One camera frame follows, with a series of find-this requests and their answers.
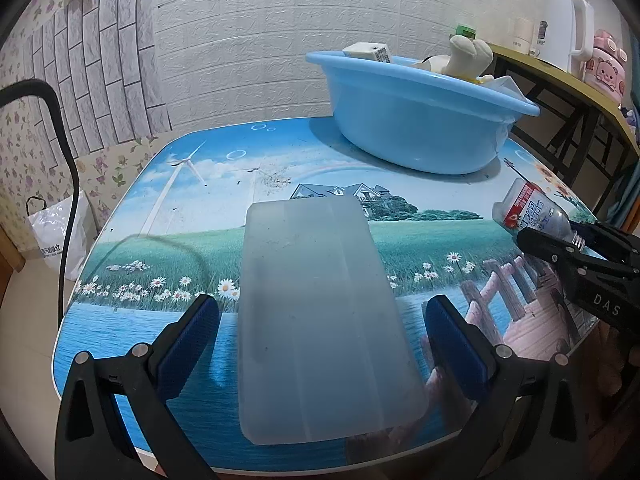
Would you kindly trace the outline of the clear plastic bottle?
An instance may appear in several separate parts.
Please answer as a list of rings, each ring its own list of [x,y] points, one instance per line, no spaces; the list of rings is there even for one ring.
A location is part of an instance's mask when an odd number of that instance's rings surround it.
[[[523,178],[516,178],[501,202],[492,206],[492,218],[513,237],[525,228],[560,238],[578,249],[586,246],[584,239],[570,224],[566,212],[541,191],[541,188]]]

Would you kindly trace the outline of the blue plastic basin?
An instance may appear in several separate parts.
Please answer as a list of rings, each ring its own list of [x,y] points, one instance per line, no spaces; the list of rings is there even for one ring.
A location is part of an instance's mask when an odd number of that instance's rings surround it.
[[[509,77],[472,84],[413,66],[316,51],[306,61],[320,66],[340,133],[364,152],[428,174],[472,174],[489,165],[512,126],[539,107],[518,94]]]

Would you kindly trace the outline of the white plush toy yellow hat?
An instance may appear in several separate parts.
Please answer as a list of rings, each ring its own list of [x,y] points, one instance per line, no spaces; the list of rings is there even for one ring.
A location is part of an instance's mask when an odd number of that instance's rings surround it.
[[[449,39],[449,54],[433,55],[413,64],[419,70],[454,77],[472,84],[484,84],[494,79],[484,71],[494,62],[494,52],[485,41],[454,35]]]

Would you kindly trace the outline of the cream facial tissue pack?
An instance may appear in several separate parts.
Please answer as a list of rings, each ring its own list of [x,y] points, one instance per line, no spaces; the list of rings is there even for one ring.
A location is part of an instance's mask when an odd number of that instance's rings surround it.
[[[392,62],[392,55],[387,44],[379,42],[355,42],[342,50],[349,58],[360,58],[381,63]]]

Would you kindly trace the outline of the yellow side table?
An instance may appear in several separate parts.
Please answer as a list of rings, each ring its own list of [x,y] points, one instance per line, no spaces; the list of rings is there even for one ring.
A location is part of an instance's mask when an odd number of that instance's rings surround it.
[[[611,203],[614,184],[639,158],[623,114],[609,98],[578,78],[538,58],[494,44],[494,75],[513,76],[540,107],[536,122],[521,119],[510,137],[524,145],[571,188],[588,174],[604,179],[590,198],[599,217]]]

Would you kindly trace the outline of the pink piggy container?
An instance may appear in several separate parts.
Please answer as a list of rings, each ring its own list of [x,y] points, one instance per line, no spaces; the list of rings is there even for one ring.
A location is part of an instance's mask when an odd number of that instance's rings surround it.
[[[598,29],[593,37],[592,57],[586,63],[582,80],[620,106],[626,89],[627,61],[626,51],[616,44],[614,36]]]

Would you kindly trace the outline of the white electric kettle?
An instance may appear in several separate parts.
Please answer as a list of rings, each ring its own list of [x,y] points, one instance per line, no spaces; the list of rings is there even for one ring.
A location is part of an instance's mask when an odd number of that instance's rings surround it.
[[[592,57],[594,11],[586,0],[542,0],[536,57],[575,77]]]

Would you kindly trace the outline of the white cup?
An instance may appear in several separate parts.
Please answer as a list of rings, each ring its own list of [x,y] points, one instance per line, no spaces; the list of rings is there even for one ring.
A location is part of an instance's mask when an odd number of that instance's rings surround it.
[[[529,55],[532,48],[534,24],[528,18],[514,18],[512,32],[512,48],[514,51]]]

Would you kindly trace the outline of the white plastic shopping bag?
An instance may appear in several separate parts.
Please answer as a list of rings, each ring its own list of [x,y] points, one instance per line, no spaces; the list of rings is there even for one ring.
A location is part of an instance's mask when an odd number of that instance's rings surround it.
[[[50,207],[27,215],[43,259],[52,270],[60,270],[65,233],[72,199],[67,197]],[[66,258],[65,278],[76,281],[91,246],[98,236],[96,220],[84,191],[79,193],[70,247]]]

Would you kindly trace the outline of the green small box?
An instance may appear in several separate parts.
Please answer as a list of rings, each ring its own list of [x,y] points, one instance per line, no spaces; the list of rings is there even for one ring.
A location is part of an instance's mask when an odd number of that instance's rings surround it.
[[[456,27],[456,35],[473,40],[476,38],[476,30],[471,26],[459,24]]]

